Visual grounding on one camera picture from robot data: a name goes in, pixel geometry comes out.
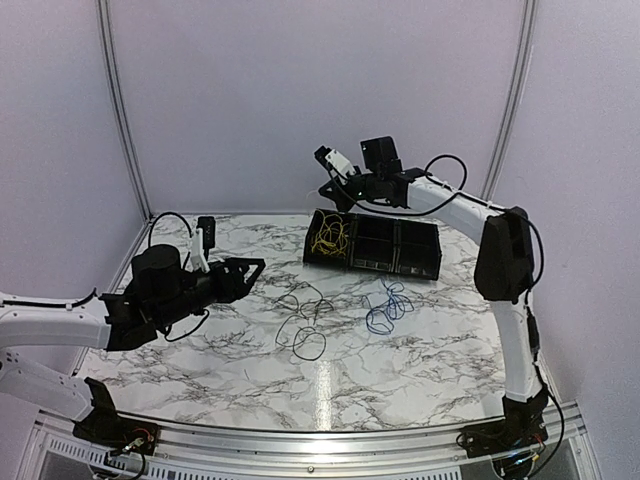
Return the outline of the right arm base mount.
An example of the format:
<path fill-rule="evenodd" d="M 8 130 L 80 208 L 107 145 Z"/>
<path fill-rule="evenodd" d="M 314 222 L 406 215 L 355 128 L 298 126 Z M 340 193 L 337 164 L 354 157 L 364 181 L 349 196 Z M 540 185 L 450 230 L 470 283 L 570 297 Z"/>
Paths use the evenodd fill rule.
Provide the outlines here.
<path fill-rule="evenodd" d="M 546 424 L 542 420 L 522 427 L 500 419 L 462 427 L 456 444 L 466 452 L 468 458 L 477 458 L 540 445 L 547 439 Z"/>

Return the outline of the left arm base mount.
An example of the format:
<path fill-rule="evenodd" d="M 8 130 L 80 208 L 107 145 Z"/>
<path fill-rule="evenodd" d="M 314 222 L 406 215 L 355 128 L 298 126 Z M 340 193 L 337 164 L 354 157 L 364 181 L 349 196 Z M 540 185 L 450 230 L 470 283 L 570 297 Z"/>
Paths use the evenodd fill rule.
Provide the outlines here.
<path fill-rule="evenodd" d="M 87 417 L 73 422 L 73 435 L 120 453 L 152 455 L 160 433 L 159 425 L 133 418 L 115 416 Z"/>

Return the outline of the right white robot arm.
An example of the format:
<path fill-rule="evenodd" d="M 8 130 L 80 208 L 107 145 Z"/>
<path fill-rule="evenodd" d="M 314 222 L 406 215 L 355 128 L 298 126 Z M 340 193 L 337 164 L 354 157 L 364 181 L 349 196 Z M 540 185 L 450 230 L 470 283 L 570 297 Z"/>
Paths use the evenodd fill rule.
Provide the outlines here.
<path fill-rule="evenodd" d="M 519 446 L 542 425 L 551 397 L 538 364 L 540 338 L 531 305 L 531 292 L 544 267 L 538 229 L 519 207 L 501 207 L 475 197 L 427 167 L 404 168 L 390 136 L 362 142 L 361 152 L 363 168 L 326 146 L 314 153 L 329 175 L 319 193 L 339 211 L 358 206 L 387 214 L 399 208 L 406 218 L 436 218 L 478 246 L 475 287 L 496 320 L 506 375 L 504 419 L 484 437 L 506 448 Z"/>

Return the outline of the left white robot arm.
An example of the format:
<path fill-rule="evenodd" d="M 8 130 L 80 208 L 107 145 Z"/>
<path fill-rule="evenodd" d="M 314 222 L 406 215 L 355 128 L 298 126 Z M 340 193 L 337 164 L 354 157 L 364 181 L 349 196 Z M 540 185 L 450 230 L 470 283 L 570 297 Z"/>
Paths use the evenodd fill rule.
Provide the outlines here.
<path fill-rule="evenodd" d="M 2 295 L 1 390 L 72 420 L 106 445 L 119 444 L 126 423 L 103 383 L 74 380 L 20 359 L 17 348 L 133 351 L 212 304 L 245 298 L 265 266 L 262 259 L 231 257 L 188 271 L 176 247 L 160 244 L 132 259 L 132 279 L 121 294 L 91 293 L 66 302 Z"/>

